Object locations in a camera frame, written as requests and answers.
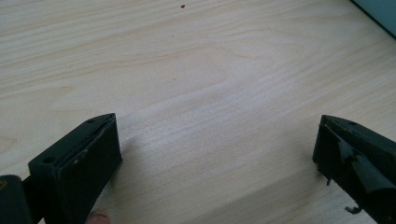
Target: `light wood surface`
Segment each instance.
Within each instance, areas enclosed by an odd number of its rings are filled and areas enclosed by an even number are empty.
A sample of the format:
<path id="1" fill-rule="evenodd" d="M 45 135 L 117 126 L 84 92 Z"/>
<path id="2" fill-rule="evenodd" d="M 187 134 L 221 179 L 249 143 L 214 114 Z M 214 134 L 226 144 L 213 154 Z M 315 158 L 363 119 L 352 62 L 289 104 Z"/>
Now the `light wood surface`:
<path id="1" fill-rule="evenodd" d="M 374 223 L 311 155 L 322 114 L 395 140 L 395 72 L 344 0 L 3 0 L 0 175 L 115 112 L 113 224 Z"/>

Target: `black plastic object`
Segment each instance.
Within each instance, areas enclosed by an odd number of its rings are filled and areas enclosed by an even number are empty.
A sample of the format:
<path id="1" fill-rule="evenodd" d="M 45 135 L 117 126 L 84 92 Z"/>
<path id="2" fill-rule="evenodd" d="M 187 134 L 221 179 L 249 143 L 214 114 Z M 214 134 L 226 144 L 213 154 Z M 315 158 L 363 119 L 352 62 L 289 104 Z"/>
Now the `black plastic object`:
<path id="1" fill-rule="evenodd" d="M 396 143 L 356 122 L 323 115 L 313 156 L 318 170 L 334 180 L 378 223 L 396 223 Z"/>
<path id="2" fill-rule="evenodd" d="M 0 176 L 0 223 L 84 223 L 121 161 L 115 114 L 83 122 L 31 160 L 22 183 Z"/>

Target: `wooden table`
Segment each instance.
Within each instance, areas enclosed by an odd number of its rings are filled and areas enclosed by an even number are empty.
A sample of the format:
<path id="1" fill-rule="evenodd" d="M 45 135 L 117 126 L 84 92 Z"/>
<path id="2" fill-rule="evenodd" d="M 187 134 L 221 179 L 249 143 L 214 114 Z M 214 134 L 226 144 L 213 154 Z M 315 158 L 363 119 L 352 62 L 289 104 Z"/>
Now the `wooden table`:
<path id="1" fill-rule="evenodd" d="M 0 1 L 0 174 L 115 112 L 118 223 L 374 223 L 311 160 L 320 116 L 396 139 L 396 44 L 349 1 Z"/>

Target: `black clamp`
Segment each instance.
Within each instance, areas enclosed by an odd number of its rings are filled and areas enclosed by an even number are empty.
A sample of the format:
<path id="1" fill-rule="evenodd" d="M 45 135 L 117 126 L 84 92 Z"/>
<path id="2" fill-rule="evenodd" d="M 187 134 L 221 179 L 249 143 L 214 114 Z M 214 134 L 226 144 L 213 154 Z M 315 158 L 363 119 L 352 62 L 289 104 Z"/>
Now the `black clamp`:
<path id="1" fill-rule="evenodd" d="M 318 170 L 334 180 L 378 223 L 396 223 L 396 143 L 356 122 L 323 115 L 313 156 Z"/>
<path id="2" fill-rule="evenodd" d="M 115 114 L 89 119 L 32 159 L 30 176 L 0 176 L 0 223 L 85 223 L 122 162 Z"/>

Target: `finger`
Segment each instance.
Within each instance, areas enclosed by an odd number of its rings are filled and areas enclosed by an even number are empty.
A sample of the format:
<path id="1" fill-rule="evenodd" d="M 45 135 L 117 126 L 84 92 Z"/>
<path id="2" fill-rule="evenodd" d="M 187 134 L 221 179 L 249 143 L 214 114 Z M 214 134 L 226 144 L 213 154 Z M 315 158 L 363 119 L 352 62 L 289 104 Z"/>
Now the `finger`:
<path id="1" fill-rule="evenodd" d="M 106 211 L 97 209 L 90 213 L 86 224 L 110 224 L 110 219 Z"/>

